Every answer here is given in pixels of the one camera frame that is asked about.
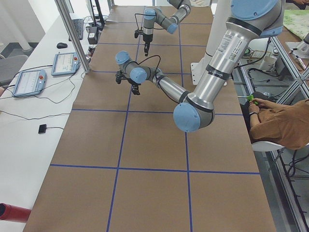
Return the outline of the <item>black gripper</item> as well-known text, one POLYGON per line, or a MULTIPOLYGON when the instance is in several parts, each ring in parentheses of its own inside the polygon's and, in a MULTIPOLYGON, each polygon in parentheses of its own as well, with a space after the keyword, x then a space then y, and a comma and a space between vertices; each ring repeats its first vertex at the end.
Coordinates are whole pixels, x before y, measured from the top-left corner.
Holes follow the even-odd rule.
POLYGON ((149 54, 150 43, 153 41, 153 34, 143 34, 144 45, 144 55, 147 57, 149 54))
POLYGON ((131 81, 130 82, 131 85, 132 85, 132 90, 131 92, 134 94, 134 95, 140 95, 140 92, 139 92, 139 86, 140 84, 134 82, 134 81, 131 81))

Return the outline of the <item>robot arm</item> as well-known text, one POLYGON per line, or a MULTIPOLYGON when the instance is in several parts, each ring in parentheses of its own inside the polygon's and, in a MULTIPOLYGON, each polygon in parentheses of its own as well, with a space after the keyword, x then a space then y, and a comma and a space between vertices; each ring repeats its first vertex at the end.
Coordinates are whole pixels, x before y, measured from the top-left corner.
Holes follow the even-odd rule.
POLYGON ((194 65, 199 70, 194 91, 176 84, 159 68, 139 65, 126 51, 115 56, 119 65, 116 81, 128 81, 134 94, 138 94, 141 83, 151 81, 177 103, 173 119, 180 130, 194 132, 204 128, 213 122, 214 100, 249 43, 281 33, 284 5, 282 0, 218 1, 205 56, 194 65))
POLYGON ((153 32, 155 23, 173 34, 178 28, 179 23, 191 12, 191 2, 189 0, 168 0, 168 3, 174 6, 177 11, 170 17, 164 15, 160 8, 146 8, 144 10, 143 26, 141 30, 135 31, 135 37, 139 34, 143 36, 144 53, 148 56, 150 43, 153 41, 153 32))

